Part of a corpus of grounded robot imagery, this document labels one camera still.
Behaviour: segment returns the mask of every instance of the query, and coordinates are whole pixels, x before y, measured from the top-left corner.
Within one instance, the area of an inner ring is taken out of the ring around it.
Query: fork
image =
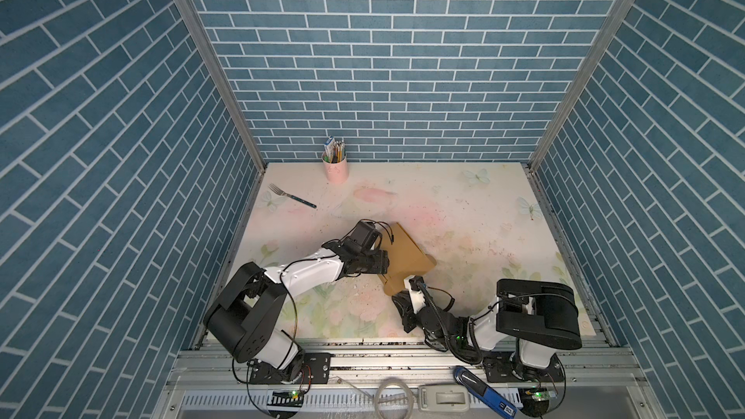
[[[315,204],[311,204],[308,201],[303,201],[301,198],[299,198],[297,196],[293,196],[292,194],[287,194],[286,192],[280,190],[279,187],[277,185],[275,185],[274,183],[270,183],[269,184],[269,189],[272,190],[272,192],[274,194],[276,194],[277,196],[286,196],[286,197],[288,197],[290,199],[294,199],[295,201],[302,202],[306,206],[309,206],[309,207],[311,207],[313,209],[316,208],[316,205]]]

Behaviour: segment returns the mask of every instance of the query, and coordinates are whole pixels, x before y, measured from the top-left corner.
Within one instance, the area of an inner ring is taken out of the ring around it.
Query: pencil holder
[[[347,178],[349,178],[347,157],[337,163],[329,163],[323,159],[321,160],[323,161],[323,168],[326,170],[326,179],[329,180],[329,183],[340,184],[347,181]]]

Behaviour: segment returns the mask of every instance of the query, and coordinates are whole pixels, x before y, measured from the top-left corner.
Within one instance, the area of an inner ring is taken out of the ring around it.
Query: blue and black object
[[[484,383],[483,380],[468,369],[459,366],[453,371],[455,381],[466,387],[474,396],[483,401],[484,404],[493,409],[504,419],[513,419],[517,414],[515,405],[507,401],[504,396]]]

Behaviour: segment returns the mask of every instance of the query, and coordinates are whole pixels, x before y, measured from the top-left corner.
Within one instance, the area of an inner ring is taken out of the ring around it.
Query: blue brick wall
[[[636,0],[539,177],[668,417],[742,417],[745,0]]]
[[[0,417],[151,413],[255,174],[172,0],[0,0]]]
[[[526,161],[613,0],[194,0],[270,161]]]

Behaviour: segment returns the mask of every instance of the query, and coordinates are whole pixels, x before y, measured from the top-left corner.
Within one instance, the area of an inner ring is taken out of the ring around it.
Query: folded cardboard
[[[404,279],[409,275],[424,275],[434,268],[437,261],[424,254],[399,223],[391,225],[393,243],[383,233],[381,248],[388,251],[388,273],[378,275],[383,282],[383,291],[388,296],[404,289]]]

